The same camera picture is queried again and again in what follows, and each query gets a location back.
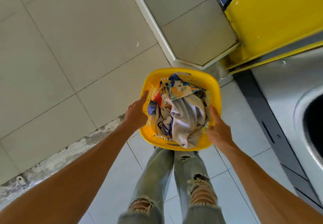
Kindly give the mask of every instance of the person's left hand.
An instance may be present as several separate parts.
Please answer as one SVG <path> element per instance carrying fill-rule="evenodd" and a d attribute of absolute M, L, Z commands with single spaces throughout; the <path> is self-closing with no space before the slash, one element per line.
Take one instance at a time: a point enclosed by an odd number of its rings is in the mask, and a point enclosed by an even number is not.
<path fill-rule="evenodd" d="M 135 130 L 138 130 L 147 123 L 148 116 L 142 112 L 143 105 L 147 101 L 147 96 L 148 90 L 145 91 L 145 93 L 139 100 L 135 101 L 128 107 L 126 115 L 124 117 L 124 123 L 128 124 Z"/>

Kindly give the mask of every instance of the forearm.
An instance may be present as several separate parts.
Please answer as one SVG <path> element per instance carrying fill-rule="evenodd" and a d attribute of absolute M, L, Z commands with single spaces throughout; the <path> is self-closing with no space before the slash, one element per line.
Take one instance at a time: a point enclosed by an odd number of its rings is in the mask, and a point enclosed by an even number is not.
<path fill-rule="evenodd" d="M 262 224 L 323 223 L 323 216 L 270 177 L 238 148 L 222 152 L 231 162 Z"/>
<path fill-rule="evenodd" d="M 134 132 L 127 123 L 120 125 L 98 145 L 13 201 L 0 213 L 1 223 L 78 223 Z"/>

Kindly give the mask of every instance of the pile of clothes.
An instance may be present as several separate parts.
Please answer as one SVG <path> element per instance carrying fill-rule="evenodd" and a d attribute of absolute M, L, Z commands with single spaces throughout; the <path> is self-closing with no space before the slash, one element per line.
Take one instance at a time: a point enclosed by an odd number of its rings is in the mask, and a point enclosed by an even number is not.
<path fill-rule="evenodd" d="M 148 105 L 155 134 L 183 148 L 197 146 L 210 120 L 206 90 L 180 79 L 177 74 L 161 81 Z"/>

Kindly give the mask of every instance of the jeans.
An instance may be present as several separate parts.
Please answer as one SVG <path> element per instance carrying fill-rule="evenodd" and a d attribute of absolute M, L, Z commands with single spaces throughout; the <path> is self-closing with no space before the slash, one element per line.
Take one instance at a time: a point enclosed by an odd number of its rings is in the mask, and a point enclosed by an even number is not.
<path fill-rule="evenodd" d="M 184 224 L 225 224 L 203 160 L 198 152 L 155 148 L 118 224 L 163 224 L 164 201 L 174 175 Z"/>

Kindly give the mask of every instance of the laundry basket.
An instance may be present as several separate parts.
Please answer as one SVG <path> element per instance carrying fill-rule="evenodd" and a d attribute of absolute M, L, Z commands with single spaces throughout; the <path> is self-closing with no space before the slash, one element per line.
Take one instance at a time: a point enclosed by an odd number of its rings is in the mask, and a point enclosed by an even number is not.
<path fill-rule="evenodd" d="M 183 81 L 206 89 L 207 99 L 210 100 L 210 104 L 215 107 L 219 115 L 221 115 L 220 87 L 214 77 L 202 71 L 187 68 L 157 69 L 148 75 L 142 88 L 141 95 L 143 95 L 146 90 L 149 90 L 147 102 L 143 106 L 143 112 L 148 116 L 148 121 L 144 127 L 140 128 L 140 134 L 150 144 L 175 151 L 198 151 L 208 148 L 211 145 L 211 142 L 208 139 L 206 131 L 209 126 L 214 125 L 213 118 L 211 118 L 211 120 L 203 128 L 203 136 L 200 138 L 197 146 L 190 149 L 183 148 L 177 142 L 166 140 L 163 137 L 156 135 L 149 124 L 150 116 L 148 115 L 147 107 L 150 100 L 153 99 L 153 93 L 159 88 L 160 81 L 168 80 L 168 78 L 174 73 L 177 74 Z"/>

